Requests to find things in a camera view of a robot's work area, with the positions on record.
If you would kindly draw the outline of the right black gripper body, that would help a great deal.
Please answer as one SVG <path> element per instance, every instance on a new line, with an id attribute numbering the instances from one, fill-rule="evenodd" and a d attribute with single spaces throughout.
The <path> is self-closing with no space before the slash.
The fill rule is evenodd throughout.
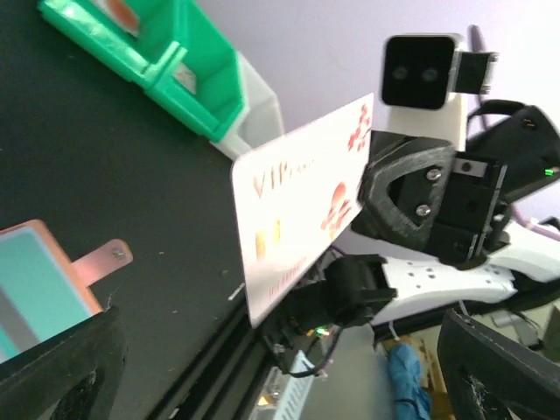
<path id="1" fill-rule="evenodd" d="M 428 255 L 452 266 L 482 255 L 506 172 L 498 159 L 456 154 L 430 231 Z"/>

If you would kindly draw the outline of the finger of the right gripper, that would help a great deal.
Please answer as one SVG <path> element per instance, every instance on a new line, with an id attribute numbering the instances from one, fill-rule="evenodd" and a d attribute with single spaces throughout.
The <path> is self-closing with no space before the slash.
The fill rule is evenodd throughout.
<path id="1" fill-rule="evenodd" d="M 358 235 L 423 251 L 452 171 L 456 150 L 443 139 L 373 136 L 351 222 Z"/>

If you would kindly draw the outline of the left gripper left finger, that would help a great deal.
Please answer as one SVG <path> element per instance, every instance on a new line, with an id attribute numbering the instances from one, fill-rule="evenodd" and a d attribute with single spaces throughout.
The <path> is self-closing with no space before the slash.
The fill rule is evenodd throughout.
<path id="1" fill-rule="evenodd" d="M 107 419 L 126 361 L 117 307 L 1 364 L 1 418 Z"/>

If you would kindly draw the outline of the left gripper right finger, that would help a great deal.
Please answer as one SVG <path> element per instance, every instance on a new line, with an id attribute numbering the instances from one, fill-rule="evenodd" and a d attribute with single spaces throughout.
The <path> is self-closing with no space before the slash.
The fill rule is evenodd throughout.
<path id="1" fill-rule="evenodd" d="M 559 418 L 559 366 L 475 319 L 447 311 L 437 357 L 457 419 Z"/>

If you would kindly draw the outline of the white VIP floral card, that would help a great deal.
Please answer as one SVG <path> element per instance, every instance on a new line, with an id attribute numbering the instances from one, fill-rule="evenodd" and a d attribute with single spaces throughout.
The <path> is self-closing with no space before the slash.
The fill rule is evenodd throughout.
<path id="1" fill-rule="evenodd" d="M 259 326 L 358 215 L 375 97 L 238 157 L 231 170 L 248 315 Z"/>

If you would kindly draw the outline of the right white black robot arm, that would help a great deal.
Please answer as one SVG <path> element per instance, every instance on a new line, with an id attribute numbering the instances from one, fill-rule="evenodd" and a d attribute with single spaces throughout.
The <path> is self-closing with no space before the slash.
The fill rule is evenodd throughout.
<path id="1" fill-rule="evenodd" d="M 295 356 L 371 325 L 379 339 L 438 324 L 466 303 L 477 314 L 521 312 L 559 295 L 559 222 L 532 222 L 515 202 L 559 179 L 559 132 L 536 106 L 483 101 L 476 116 L 500 121 L 463 151 L 435 136 L 375 131 L 360 186 L 358 235 L 433 256 L 417 265 L 335 251 L 318 261 L 260 327 L 272 362 L 298 377 Z"/>

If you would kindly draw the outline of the white floral credit card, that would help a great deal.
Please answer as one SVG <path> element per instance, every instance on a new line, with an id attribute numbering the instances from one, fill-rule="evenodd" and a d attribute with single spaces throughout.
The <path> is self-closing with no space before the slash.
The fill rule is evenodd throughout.
<path id="1" fill-rule="evenodd" d="M 174 79 L 192 95 L 197 94 L 197 76 L 183 62 L 179 62 L 173 71 Z"/>

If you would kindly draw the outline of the brown leather card holder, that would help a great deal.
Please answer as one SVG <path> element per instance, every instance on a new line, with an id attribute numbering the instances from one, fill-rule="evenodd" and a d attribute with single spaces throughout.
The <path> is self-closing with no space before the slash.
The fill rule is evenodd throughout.
<path id="1" fill-rule="evenodd" d="M 2 230 L 1 362 L 101 312 L 90 286 L 132 261 L 113 239 L 73 262 L 41 220 Z"/>

